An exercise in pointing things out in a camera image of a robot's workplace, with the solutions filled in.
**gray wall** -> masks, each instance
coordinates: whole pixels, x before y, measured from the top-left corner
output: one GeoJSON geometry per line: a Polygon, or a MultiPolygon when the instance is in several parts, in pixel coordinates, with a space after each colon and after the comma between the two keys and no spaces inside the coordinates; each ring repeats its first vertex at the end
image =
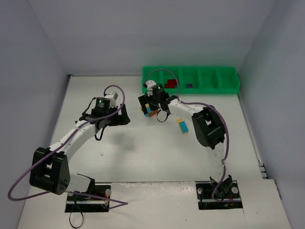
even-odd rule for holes
{"type": "MultiPolygon", "coordinates": [[[[67,86],[58,57],[26,0],[0,1],[0,228],[17,227],[24,202],[7,192],[47,146],[67,86]]],[[[29,177],[13,192],[27,195],[29,177]]]]}
{"type": "Polygon", "coordinates": [[[241,96],[294,229],[305,190],[305,1],[278,0],[240,69],[241,96]]]}
{"type": "Polygon", "coordinates": [[[275,0],[29,0],[68,73],[239,69],[275,0]]]}

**lego brick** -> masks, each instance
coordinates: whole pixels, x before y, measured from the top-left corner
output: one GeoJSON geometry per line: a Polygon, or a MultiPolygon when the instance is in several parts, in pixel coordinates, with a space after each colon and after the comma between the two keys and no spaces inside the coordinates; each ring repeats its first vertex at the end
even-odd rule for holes
{"type": "Polygon", "coordinates": [[[148,117],[152,117],[157,113],[158,113],[158,110],[152,111],[152,112],[148,113],[148,117]]]}
{"type": "Polygon", "coordinates": [[[175,88],[174,84],[165,84],[165,88],[175,88]]]}
{"type": "Polygon", "coordinates": [[[180,122],[182,122],[183,121],[183,119],[181,119],[181,118],[179,118],[179,119],[177,119],[177,123],[179,124],[180,122]]]}
{"type": "Polygon", "coordinates": [[[175,79],[172,79],[172,80],[167,80],[167,83],[169,85],[177,85],[177,81],[175,79]]]}
{"type": "Polygon", "coordinates": [[[149,117],[149,113],[152,112],[149,106],[146,106],[147,114],[144,114],[145,117],[149,117]]]}
{"type": "Polygon", "coordinates": [[[185,121],[179,122],[179,127],[183,134],[189,132],[189,129],[187,128],[185,121]]]}

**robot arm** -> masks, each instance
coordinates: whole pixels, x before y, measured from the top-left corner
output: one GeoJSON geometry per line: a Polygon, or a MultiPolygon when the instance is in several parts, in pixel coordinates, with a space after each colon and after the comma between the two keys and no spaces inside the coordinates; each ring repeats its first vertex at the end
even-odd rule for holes
{"type": "Polygon", "coordinates": [[[138,98],[144,114],[147,113],[146,104],[149,104],[151,111],[161,109],[167,115],[173,114],[192,121],[198,142],[208,151],[212,165],[211,181],[219,182],[224,171],[222,158],[225,135],[224,125],[219,116],[210,108],[181,103],[177,96],[169,96],[163,86],[154,81],[147,81],[146,85],[147,93],[138,98]]]}
{"type": "Polygon", "coordinates": [[[94,179],[80,174],[70,174],[68,164],[79,148],[101,129],[107,126],[126,125],[130,122],[125,105],[121,109],[122,114],[115,114],[110,118],[94,121],[94,119],[112,114],[118,109],[116,106],[117,97],[117,93],[112,92],[104,97],[96,98],[96,104],[91,110],[91,114],[86,114],[85,111],[68,134],[50,147],[39,147],[35,151],[32,164],[64,144],[60,152],[55,153],[31,171],[30,184],[32,186],[57,195],[63,192],[91,193],[93,191],[94,179]]]}

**purple cable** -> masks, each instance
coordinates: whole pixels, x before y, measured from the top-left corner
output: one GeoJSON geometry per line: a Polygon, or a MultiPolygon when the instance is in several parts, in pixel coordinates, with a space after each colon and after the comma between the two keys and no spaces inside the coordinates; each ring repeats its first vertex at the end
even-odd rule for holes
{"type": "Polygon", "coordinates": [[[145,79],[145,82],[148,80],[148,78],[150,77],[150,75],[151,75],[152,73],[158,72],[158,71],[166,71],[166,72],[170,73],[170,74],[175,78],[175,80],[176,80],[176,82],[177,82],[177,99],[178,99],[178,101],[180,101],[182,104],[186,104],[186,105],[195,105],[195,104],[198,104],[198,105],[206,106],[206,107],[212,109],[213,111],[215,111],[215,113],[216,113],[216,114],[219,116],[219,118],[221,119],[221,121],[222,121],[222,123],[223,123],[223,125],[224,125],[224,129],[225,129],[226,136],[227,136],[227,138],[226,138],[225,155],[224,155],[224,158],[221,160],[221,162],[222,162],[222,164],[223,164],[223,166],[224,166],[224,171],[223,171],[223,175],[222,175],[221,178],[220,178],[220,181],[218,182],[218,184],[216,185],[216,187],[214,188],[214,190],[213,190],[213,192],[212,192],[212,198],[213,198],[213,200],[215,200],[215,201],[217,201],[217,202],[227,202],[227,201],[222,201],[222,200],[216,199],[216,198],[214,197],[214,195],[215,195],[216,191],[218,190],[219,186],[220,186],[221,183],[224,181],[225,172],[226,172],[226,167],[225,167],[224,161],[228,158],[228,154],[229,154],[229,130],[228,130],[228,126],[227,126],[227,124],[226,124],[226,122],[225,122],[225,120],[224,120],[224,117],[223,117],[223,116],[222,116],[213,106],[211,106],[211,105],[209,105],[209,104],[205,104],[205,103],[201,103],[201,102],[187,103],[187,102],[182,101],[182,100],[180,99],[180,97],[179,97],[179,88],[180,88],[180,87],[179,87],[179,81],[178,81],[177,77],[175,76],[175,74],[172,73],[170,70],[167,70],[167,69],[165,69],[165,68],[155,69],[155,70],[153,70],[152,72],[150,72],[150,73],[148,74],[148,76],[147,76],[146,79],[145,79]]]}
{"type": "Polygon", "coordinates": [[[115,203],[119,203],[119,205],[113,206],[113,207],[108,208],[108,209],[114,209],[114,208],[118,208],[120,206],[128,205],[127,202],[123,202],[123,201],[116,200],[116,199],[110,199],[110,198],[100,197],[100,196],[86,194],[86,193],[81,193],[81,192],[71,192],[71,193],[75,194],[75,195],[79,195],[79,196],[93,197],[93,198],[96,198],[96,199],[102,199],[102,200],[107,200],[107,201],[112,201],[112,202],[115,202],[115,203]]]}
{"type": "MultiPolygon", "coordinates": [[[[118,88],[118,89],[121,91],[121,93],[122,93],[122,95],[123,95],[122,105],[121,105],[115,112],[113,112],[112,114],[109,114],[109,115],[106,115],[106,116],[104,116],[104,117],[99,117],[99,118],[95,118],[95,119],[92,119],[92,120],[90,120],[90,121],[87,121],[87,122],[81,124],[81,125],[79,126],[79,128],[82,128],[84,125],[86,125],[86,124],[88,124],[88,123],[90,123],[90,122],[94,122],[94,121],[102,120],[102,119],[105,119],[105,118],[109,118],[109,117],[115,115],[116,113],[118,113],[118,112],[122,109],[122,107],[123,107],[123,105],[124,105],[124,103],[125,103],[125,93],[124,93],[123,89],[122,89],[121,87],[117,86],[117,85],[113,85],[113,84],[112,84],[112,85],[109,85],[108,87],[105,88],[104,93],[105,93],[106,90],[107,90],[108,88],[110,88],[110,87],[116,87],[116,88],[118,88]]],[[[44,194],[49,193],[49,192],[41,192],[41,193],[37,193],[37,194],[35,194],[35,195],[31,195],[31,196],[28,196],[28,197],[22,197],[22,198],[14,198],[14,197],[11,196],[11,193],[13,192],[14,188],[18,185],[18,183],[19,183],[19,182],[20,182],[29,172],[31,172],[36,166],[38,166],[39,164],[41,164],[44,160],[46,160],[46,159],[48,159],[50,156],[54,155],[58,150],[60,150],[61,148],[63,148],[63,147],[64,147],[64,146],[74,137],[74,135],[75,135],[77,132],[78,132],[78,130],[73,131],[72,134],[67,138],[67,140],[66,140],[60,147],[56,148],[55,150],[53,150],[52,152],[50,152],[48,155],[44,156],[42,159],[40,159],[39,161],[37,161],[37,162],[36,162],[34,165],[32,165],[29,169],[27,169],[27,170],[26,170],[26,171],[25,171],[25,172],[24,172],[15,182],[14,182],[14,184],[10,187],[9,192],[8,192],[8,198],[9,198],[11,201],[21,201],[21,200],[30,199],[30,198],[33,198],[33,197],[37,197],[37,196],[41,196],[41,195],[44,195],[44,194]]],[[[99,197],[99,196],[94,196],[94,195],[85,194],[85,193],[81,193],[81,195],[82,195],[82,196],[88,196],[88,197],[101,198],[101,197],[99,197]]],[[[119,207],[119,206],[123,206],[123,205],[127,205],[127,204],[128,204],[128,203],[126,203],[126,202],[122,202],[122,201],[115,200],[115,199],[111,199],[111,201],[117,202],[117,203],[121,203],[120,205],[117,205],[117,206],[115,206],[115,207],[119,207]]]]}

